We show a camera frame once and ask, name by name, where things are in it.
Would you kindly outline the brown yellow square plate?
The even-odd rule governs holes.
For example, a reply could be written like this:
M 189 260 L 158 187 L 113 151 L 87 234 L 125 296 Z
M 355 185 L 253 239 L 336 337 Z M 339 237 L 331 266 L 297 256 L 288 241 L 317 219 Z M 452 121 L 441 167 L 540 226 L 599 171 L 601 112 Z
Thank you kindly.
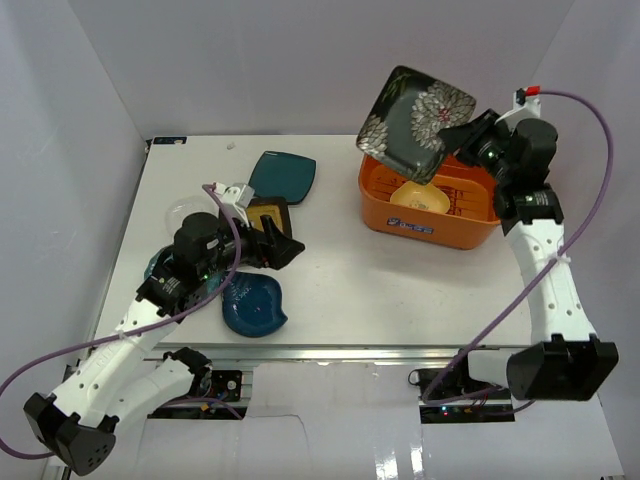
M 262 222 L 263 217 L 269 217 L 270 222 L 285 236 L 292 238 L 292 224 L 289 206 L 284 197 L 254 197 L 246 209 L 250 225 L 255 230 L 268 232 Z

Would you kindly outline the black floral square plate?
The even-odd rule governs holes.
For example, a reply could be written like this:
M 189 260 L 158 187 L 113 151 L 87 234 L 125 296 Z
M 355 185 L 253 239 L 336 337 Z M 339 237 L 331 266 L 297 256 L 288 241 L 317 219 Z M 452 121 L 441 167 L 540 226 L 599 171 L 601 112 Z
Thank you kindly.
M 438 132 L 468 123 L 475 109 L 470 94 L 398 65 L 367 115 L 356 147 L 405 179 L 427 185 L 445 160 Z

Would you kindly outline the blue leaf shaped dish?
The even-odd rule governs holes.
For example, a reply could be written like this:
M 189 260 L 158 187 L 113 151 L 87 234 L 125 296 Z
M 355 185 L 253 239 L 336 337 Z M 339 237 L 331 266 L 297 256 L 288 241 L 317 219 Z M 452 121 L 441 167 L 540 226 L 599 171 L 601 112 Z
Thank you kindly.
M 282 289 L 276 279 L 263 274 L 236 273 L 223 291 L 223 319 L 243 337 L 265 337 L 288 321 L 282 301 Z

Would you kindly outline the yellow panda dish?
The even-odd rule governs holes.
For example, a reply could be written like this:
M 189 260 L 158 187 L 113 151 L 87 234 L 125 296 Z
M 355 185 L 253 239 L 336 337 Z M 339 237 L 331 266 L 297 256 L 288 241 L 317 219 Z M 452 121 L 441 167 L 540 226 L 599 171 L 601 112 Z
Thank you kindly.
M 412 181 L 404 183 L 390 197 L 393 205 L 445 214 L 449 211 L 449 197 L 439 188 L 429 183 L 417 184 Z

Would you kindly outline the teal square plate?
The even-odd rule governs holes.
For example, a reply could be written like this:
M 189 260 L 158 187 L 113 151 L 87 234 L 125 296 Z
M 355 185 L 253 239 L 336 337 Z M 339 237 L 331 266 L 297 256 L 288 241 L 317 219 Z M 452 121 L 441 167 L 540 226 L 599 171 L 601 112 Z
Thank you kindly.
M 316 161 L 305 156 L 264 151 L 248 185 L 259 198 L 282 197 L 288 205 L 299 205 L 311 190 L 316 167 Z

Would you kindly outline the clear glass bowl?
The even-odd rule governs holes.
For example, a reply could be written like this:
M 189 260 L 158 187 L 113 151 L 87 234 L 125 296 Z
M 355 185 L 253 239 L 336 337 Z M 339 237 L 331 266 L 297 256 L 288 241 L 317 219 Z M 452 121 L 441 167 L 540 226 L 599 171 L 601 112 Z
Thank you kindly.
M 218 207 L 211 198 L 202 195 L 180 198 L 174 201 L 164 214 L 168 234 L 173 236 L 182 226 L 187 216 L 200 212 L 216 215 L 218 213 Z

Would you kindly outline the light teal round plate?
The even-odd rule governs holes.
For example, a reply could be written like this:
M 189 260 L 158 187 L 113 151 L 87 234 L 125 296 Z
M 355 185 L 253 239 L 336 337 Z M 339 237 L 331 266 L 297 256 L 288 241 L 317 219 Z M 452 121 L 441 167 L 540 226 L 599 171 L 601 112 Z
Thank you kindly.
M 174 248 L 171 245 L 162 247 L 149 260 L 143 275 L 143 281 L 146 282 L 151 278 L 157 270 L 164 267 L 165 264 L 173 258 Z

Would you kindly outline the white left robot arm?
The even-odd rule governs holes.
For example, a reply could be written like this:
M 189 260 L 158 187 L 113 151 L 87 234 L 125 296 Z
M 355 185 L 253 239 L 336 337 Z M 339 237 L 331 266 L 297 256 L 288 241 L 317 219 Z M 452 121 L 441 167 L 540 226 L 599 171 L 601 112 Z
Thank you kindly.
M 259 230 L 240 220 L 188 215 L 161 250 L 136 292 L 113 340 L 96 348 L 49 395 L 33 394 L 23 410 L 38 440 L 75 474 L 95 471 L 116 443 L 116 432 L 181 396 L 199 399 L 211 387 L 208 359 L 184 347 L 165 355 L 152 373 L 128 379 L 155 346 L 210 296 L 209 280 L 247 265 L 280 270 L 305 246 L 262 216 Z

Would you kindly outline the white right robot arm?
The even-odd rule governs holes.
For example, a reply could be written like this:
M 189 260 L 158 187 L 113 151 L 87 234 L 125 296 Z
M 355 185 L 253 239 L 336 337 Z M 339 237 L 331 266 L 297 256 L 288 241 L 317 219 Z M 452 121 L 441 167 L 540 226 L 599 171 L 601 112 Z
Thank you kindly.
M 602 341 L 587 318 L 566 252 L 575 238 L 564 236 L 564 214 L 547 183 L 558 133 L 539 118 L 509 127 L 493 111 L 439 132 L 446 153 L 483 168 L 496 182 L 494 209 L 525 287 L 514 305 L 526 301 L 531 340 L 522 349 L 487 349 L 481 341 L 513 311 L 508 306 L 442 369 L 423 390 L 425 401 L 450 381 L 472 399 L 488 384 L 524 401 L 587 401 L 619 361 L 612 342 Z

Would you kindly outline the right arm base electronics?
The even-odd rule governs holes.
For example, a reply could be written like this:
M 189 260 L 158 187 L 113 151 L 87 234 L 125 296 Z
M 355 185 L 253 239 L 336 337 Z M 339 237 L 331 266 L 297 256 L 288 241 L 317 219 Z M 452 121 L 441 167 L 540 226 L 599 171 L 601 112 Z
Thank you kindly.
M 420 368 L 411 370 L 407 376 L 409 385 L 419 390 L 423 426 L 515 421 L 510 392 L 486 383 L 471 380 L 443 382 L 424 402 L 422 394 L 437 373 L 434 368 Z

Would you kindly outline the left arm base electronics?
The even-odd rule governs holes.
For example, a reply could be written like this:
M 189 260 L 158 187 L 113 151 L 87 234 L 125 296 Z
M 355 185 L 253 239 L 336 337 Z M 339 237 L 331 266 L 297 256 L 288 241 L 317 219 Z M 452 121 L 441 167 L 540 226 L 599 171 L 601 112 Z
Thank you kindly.
M 242 420 L 247 411 L 241 370 L 214 370 L 202 400 L 183 397 L 156 409 L 148 419 Z

